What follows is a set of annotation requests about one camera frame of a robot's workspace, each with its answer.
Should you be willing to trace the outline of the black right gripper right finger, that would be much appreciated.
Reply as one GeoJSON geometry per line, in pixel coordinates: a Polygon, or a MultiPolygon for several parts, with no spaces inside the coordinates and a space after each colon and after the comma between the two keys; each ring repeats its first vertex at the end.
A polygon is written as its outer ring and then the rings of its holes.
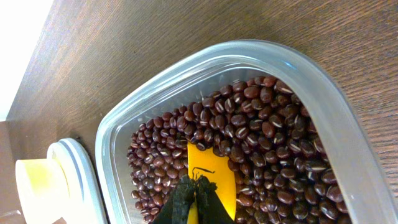
{"type": "Polygon", "coordinates": [[[217,196],[216,189],[216,184],[205,176],[200,176],[195,182],[199,224],[234,224],[217,196]]]}

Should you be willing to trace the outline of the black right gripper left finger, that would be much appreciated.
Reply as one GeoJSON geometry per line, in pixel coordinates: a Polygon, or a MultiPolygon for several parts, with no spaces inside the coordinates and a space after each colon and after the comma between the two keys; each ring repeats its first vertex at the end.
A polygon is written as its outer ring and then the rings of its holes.
{"type": "Polygon", "coordinates": [[[188,175],[184,175],[152,224],[186,224],[190,207],[194,201],[194,181],[188,175]]]}

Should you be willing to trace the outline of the yellow plastic measuring scoop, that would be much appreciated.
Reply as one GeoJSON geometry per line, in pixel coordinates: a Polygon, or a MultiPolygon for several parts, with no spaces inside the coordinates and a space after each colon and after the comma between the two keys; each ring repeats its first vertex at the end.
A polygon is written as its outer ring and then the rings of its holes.
{"type": "MultiPolygon", "coordinates": [[[[201,151],[194,144],[188,144],[188,174],[195,182],[205,176],[217,186],[216,194],[229,216],[236,216],[236,187],[234,173],[228,168],[228,159],[219,157],[212,149],[201,151]]],[[[197,202],[191,206],[188,223],[198,222],[197,202]]]]}

